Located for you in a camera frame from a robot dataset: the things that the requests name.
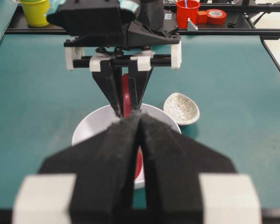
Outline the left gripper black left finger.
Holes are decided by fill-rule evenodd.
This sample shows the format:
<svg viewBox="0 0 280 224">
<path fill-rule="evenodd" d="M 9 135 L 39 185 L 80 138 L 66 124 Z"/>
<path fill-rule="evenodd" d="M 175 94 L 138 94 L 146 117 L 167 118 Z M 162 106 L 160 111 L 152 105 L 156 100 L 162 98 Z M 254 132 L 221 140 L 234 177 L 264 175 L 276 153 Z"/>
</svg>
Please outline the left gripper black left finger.
<svg viewBox="0 0 280 224">
<path fill-rule="evenodd" d="M 132 114 L 107 130 L 47 157 L 39 174 L 77 175 L 70 201 L 75 224 L 117 224 L 132 208 L 137 132 Z"/>
</svg>

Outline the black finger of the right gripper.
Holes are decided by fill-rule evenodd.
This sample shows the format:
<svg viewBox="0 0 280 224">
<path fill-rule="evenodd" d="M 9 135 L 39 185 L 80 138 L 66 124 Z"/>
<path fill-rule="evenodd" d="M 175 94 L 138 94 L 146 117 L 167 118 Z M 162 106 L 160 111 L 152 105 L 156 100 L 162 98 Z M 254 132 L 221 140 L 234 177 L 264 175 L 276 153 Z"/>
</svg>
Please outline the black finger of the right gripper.
<svg viewBox="0 0 280 224">
<path fill-rule="evenodd" d="M 137 61 L 130 61 L 128 66 L 128 82 L 131 100 L 131 109 L 139 110 L 144 92 L 150 79 L 153 68 L 149 71 L 138 71 Z"/>
<path fill-rule="evenodd" d="M 123 116 L 121 88 L 122 69 L 113 67 L 110 61 L 100 62 L 101 71 L 92 72 L 92 77 L 109 101 L 117 117 Z"/>
</svg>

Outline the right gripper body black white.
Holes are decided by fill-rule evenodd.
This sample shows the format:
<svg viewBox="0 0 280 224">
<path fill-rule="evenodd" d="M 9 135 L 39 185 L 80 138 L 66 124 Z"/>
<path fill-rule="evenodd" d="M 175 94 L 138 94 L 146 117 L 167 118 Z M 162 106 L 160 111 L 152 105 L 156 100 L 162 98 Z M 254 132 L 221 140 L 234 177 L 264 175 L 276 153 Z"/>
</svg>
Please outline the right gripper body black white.
<svg viewBox="0 0 280 224">
<path fill-rule="evenodd" d="M 181 66 L 182 41 L 164 28 L 162 0 L 52 0 L 46 19 L 74 37 L 64 43 L 68 70 L 84 47 L 142 49 L 132 58 L 139 71 L 148 71 L 154 52 L 144 47 L 170 45 L 171 68 Z"/>
</svg>

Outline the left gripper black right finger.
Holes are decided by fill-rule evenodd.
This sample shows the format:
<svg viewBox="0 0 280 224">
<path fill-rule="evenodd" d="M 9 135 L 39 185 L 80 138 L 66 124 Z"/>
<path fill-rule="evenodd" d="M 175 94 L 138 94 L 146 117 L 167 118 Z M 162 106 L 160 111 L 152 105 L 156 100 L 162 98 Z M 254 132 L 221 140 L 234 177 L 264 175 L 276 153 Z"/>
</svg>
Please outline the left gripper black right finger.
<svg viewBox="0 0 280 224">
<path fill-rule="evenodd" d="M 201 224 L 199 173 L 236 173 L 231 159 L 148 115 L 140 118 L 146 200 L 153 224 Z"/>
</svg>

